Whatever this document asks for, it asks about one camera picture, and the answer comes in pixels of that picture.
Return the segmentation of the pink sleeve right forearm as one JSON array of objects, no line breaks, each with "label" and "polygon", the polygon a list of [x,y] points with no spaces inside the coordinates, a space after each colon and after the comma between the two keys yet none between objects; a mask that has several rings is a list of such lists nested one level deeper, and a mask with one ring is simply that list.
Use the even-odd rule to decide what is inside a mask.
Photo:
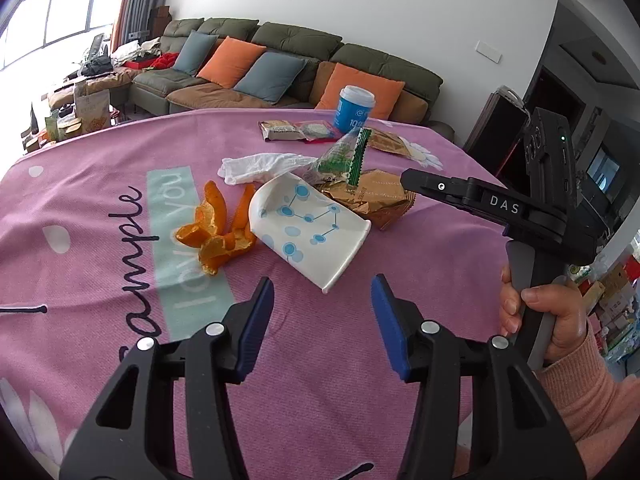
[{"label": "pink sleeve right forearm", "polygon": [[537,374],[572,436],[589,479],[639,475],[639,378],[618,382],[593,333]]}]

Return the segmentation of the right hand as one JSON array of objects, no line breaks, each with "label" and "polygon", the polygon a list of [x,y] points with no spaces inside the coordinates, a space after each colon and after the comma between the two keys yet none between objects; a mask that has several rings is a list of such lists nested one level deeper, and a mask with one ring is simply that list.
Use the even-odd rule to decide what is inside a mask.
[{"label": "right hand", "polygon": [[515,335],[520,329],[520,309],[523,304],[536,312],[550,313],[555,317],[553,333],[544,356],[548,363],[565,358],[584,342],[588,332],[587,315],[582,294],[572,281],[535,286],[518,292],[512,285],[510,266],[505,266],[501,271],[499,294],[500,334],[503,337]]}]

